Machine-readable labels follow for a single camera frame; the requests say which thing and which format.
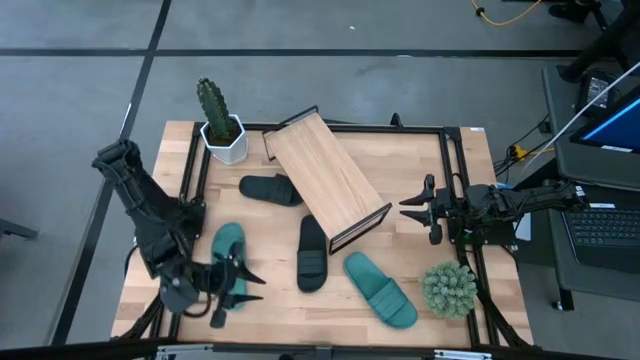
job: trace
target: teal slipper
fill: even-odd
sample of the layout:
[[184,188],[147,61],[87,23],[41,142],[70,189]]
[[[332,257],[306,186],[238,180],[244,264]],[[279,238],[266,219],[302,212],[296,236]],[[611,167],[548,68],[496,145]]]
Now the teal slipper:
[[395,280],[387,277],[363,253],[347,256],[344,271],[385,324],[406,329],[416,323],[418,312]]
[[[228,257],[229,252],[231,251],[231,245],[233,245],[233,243],[237,241],[242,243],[242,254],[238,256],[238,259],[246,260],[246,244],[242,226],[240,226],[240,224],[238,223],[227,223],[222,225],[222,227],[216,232],[216,235],[213,237],[213,244],[211,244],[211,261],[217,261],[213,256],[213,253],[218,253],[225,258]],[[229,290],[229,293],[235,295],[246,295],[247,281],[237,278],[236,283],[234,284],[233,288]],[[229,310],[240,310],[243,305],[244,303],[240,303]]]

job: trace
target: wooden box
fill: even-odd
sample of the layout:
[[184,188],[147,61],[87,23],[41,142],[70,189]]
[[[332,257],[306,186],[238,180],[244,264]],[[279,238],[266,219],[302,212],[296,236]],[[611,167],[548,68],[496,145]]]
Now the wooden box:
[[332,255],[380,224],[391,203],[384,203],[317,112],[285,122],[264,135],[270,160],[277,158],[291,178],[329,238]]

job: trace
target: wooden table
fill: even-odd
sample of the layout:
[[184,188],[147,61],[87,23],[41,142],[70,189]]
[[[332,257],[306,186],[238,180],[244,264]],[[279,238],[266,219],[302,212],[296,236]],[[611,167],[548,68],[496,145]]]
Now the wooden table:
[[[171,196],[177,196],[194,123],[167,122],[155,163],[153,177]],[[495,183],[492,160],[484,130],[461,128],[466,163],[472,184]],[[245,175],[272,176],[283,173],[277,160],[269,162],[258,131],[249,131],[247,160],[226,166],[212,159],[205,189],[207,202],[203,234],[196,242],[193,258],[210,262],[215,232],[227,222],[240,223],[247,237],[248,267],[267,284],[249,283],[249,294],[264,300],[247,303],[230,312],[223,329],[209,327],[210,315],[200,319],[181,318],[178,340],[246,344],[305,344],[384,347],[470,346],[466,321],[436,318],[424,304],[418,277],[430,267],[455,259],[447,241],[432,246],[428,228],[399,214],[400,200],[422,190],[425,174],[433,173],[436,188],[444,186],[444,170],[438,137],[426,134],[335,133],[375,190],[393,208],[371,232],[329,258],[329,276],[324,286],[304,294],[296,285],[296,251],[300,221],[309,214],[303,204],[282,207],[245,198],[238,183]],[[199,144],[196,164],[202,157]],[[449,142],[453,171],[457,171],[453,143]],[[192,176],[195,189],[197,174]],[[418,310],[418,322],[406,330],[384,325],[345,276],[343,260],[353,251],[366,254],[378,267],[396,279]],[[500,247],[485,246],[484,258],[491,295],[518,334],[532,342],[522,290],[513,259]],[[128,330],[158,291],[136,253],[124,282],[112,335]],[[204,307],[201,303],[192,312]],[[476,301],[480,337],[487,343],[481,306]],[[163,316],[161,335],[168,333],[169,313]]]

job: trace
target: artificial plant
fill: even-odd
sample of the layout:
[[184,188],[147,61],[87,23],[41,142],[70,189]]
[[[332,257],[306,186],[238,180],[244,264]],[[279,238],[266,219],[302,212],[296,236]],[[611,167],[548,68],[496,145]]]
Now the artificial plant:
[[198,99],[209,123],[211,145],[228,146],[238,137],[238,125],[229,118],[227,104],[216,84],[202,78],[198,81]]
[[439,318],[459,319],[474,307],[477,289],[468,266],[457,261],[436,265],[420,278],[427,307]]

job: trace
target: blue screen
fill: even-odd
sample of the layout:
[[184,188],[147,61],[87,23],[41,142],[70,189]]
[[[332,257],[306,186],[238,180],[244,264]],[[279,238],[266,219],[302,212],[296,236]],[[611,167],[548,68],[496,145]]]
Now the blue screen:
[[621,109],[582,139],[595,141],[602,145],[639,149],[640,99]]

